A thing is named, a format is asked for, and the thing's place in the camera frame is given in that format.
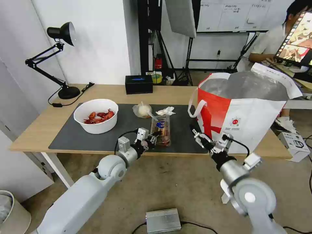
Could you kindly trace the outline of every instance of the bag handle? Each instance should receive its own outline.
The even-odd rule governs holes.
[[[191,96],[191,98],[190,98],[190,100],[189,100],[189,102],[188,102],[188,103],[189,103],[189,105],[188,105],[188,114],[189,114],[189,116],[190,116],[191,118],[196,118],[196,117],[199,115],[199,113],[202,111],[202,108],[203,108],[204,106],[207,106],[207,102],[206,102],[205,100],[201,100],[201,101],[198,103],[198,106],[197,106],[197,108],[196,108],[194,114],[191,113],[191,106],[192,106],[192,104],[193,104],[194,95],[195,95],[195,93],[196,93],[197,90],[198,90],[198,87],[194,90],[194,92],[192,93],[192,96]]]

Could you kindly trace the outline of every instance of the lamp base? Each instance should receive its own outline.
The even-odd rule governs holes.
[[[80,90],[74,86],[63,86],[62,89],[58,92],[60,99],[72,99],[77,97],[80,94]]]

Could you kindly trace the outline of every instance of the lamp arm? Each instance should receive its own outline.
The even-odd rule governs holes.
[[[50,80],[54,81],[54,82],[57,83],[58,85],[60,85],[60,86],[62,86],[62,87],[68,87],[68,85],[66,85],[66,82],[65,82],[65,81],[62,82],[62,81],[60,81],[59,79],[57,79],[56,77],[50,75],[49,73],[47,73],[47,72],[45,72],[44,70],[42,70],[42,69],[40,69],[39,67],[37,67],[37,64],[39,64],[39,63],[41,63],[41,62],[47,60],[48,58],[50,58],[50,57],[56,55],[56,54],[59,53],[59,52],[63,51],[63,45],[64,45],[63,43],[57,42],[54,46],[48,48],[47,50],[45,50],[45,51],[43,51],[42,53],[36,55],[35,57],[30,58],[30,59],[27,59],[27,60],[25,61],[25,64],[26,64],[28,67],[30,67],[30,68],[36,70],[36,71],[39,72],[40,74],[44,75],[45,77],[49,78]],[[54,52],[54,53],[52,53],[52,54],[50,54],[50,55],[48,55],[48,56],[40,57],[41,55],[45,54],[46,52],[48,52],[48,51],[50,51],[50,50],[52,50],[52,49],[54,49],[54,48],[58,48],[58,51],[56,51],[56,52]]]

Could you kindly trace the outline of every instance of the white shirt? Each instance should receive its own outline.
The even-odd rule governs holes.
[[[285,39],[285,25],[266,32],[256,40],[252,54],[276,54]]]
[[[276,54],[282,45],[285,34],[285,24],[279,25],[265,34],[259,35],[253,46],[244,54],[244,57],[237,65],[237,71],[250,71],[254,63],[248,60],[251,53],[253,54]]]

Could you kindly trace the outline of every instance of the trash can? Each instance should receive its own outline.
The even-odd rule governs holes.
[[[30,213],[22,207],[9,191],[0,190],[0,194],[11,197],[13,202],[9,215],[0,225],[0,234],[24,234],[32,219]]]

